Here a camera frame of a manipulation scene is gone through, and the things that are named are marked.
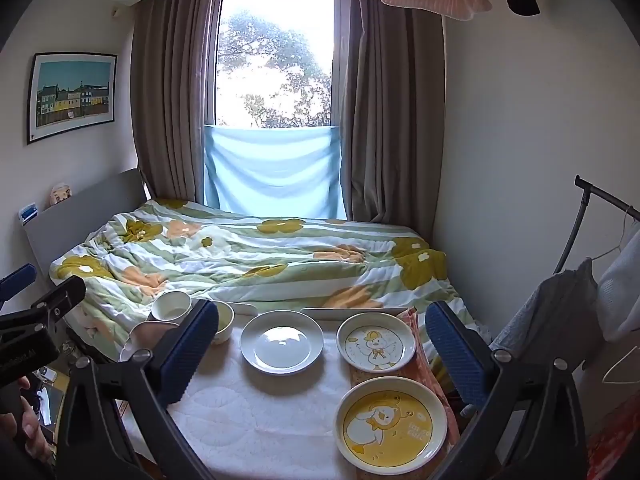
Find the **person's left hand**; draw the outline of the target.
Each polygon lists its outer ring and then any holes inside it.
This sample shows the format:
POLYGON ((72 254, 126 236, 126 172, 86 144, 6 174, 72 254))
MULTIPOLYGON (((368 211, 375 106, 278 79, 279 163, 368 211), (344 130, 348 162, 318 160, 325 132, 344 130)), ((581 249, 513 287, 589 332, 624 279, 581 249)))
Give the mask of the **person's left hand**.
POLYGON ((17 425, 12 413, 2 412, 1 430, 11 438, 17 434, 25 437, 25 450, 27 453, 35 460, 47 463, 47 461, 50 460, 52 451, 42 433, 38 417, 24 396, 20 396, 20 400, 23 407, 21 423, 17 425))

